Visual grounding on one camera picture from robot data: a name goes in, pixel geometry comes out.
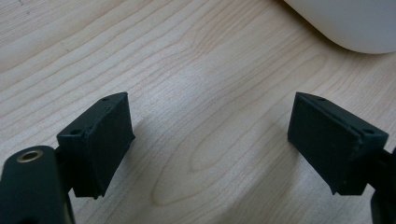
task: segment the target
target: light wood surface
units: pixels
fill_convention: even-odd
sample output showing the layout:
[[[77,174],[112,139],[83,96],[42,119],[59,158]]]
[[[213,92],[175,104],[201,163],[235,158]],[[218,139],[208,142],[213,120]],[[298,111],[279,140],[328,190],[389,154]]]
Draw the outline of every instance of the light wood surface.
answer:
[[[128,91],[136,139],[77,223],[371,223],[368,187],[331,195],[287,141],[294,93],[396,146],[396,54],[326,39],[283,1],[0,2],[0,164]]]

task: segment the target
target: white device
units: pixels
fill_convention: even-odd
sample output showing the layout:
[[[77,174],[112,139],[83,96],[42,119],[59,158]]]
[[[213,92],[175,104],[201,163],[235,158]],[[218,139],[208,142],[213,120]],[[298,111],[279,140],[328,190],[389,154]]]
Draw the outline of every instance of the white device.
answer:
[[[336,44],[357,52],[396,51],[396,0],[285,0]]]

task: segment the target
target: black 3d-printed part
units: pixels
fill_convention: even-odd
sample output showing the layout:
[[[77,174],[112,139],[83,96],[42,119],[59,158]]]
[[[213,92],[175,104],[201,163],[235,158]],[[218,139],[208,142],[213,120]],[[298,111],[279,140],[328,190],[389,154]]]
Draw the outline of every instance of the black 3d-printed part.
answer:
[[[110,180],[134,140],[126,92],[107,96],[58,135],[77,197],[104,196]]]
[[[297,92],[288,138],[332,193],[361,195],[388,134],[328,100]]]
[[[74,223],[52,147],[9,157],[0,184],[0,223]]]

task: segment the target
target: black clamp jaw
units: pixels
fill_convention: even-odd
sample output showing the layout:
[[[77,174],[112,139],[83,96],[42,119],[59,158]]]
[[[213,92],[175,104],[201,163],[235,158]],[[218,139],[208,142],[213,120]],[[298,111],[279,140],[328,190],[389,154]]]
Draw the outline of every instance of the black clamp jaw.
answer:
[[[59,147],[9,157],[0,182],[1,223],[75,223],[68,191],[104,196],[134,140],[128,95],[109,95],[57,135]]]
[[[387,133],[326,99],[297,92],[288,138],[333,194],[362,195],[370,184],[374,224],[396,223],[396,149],[384,149]]]

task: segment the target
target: wood grain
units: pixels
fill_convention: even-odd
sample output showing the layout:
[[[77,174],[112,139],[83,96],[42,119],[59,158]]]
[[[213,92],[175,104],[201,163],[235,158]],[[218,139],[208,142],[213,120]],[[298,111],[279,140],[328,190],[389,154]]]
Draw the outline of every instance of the wood grain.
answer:
[[[396,54],[330,42],[282,1],[0,2],[0,164],[128,91],[136,139],[78,223],[370,223],[287,141],[296,91],[396,146]]]

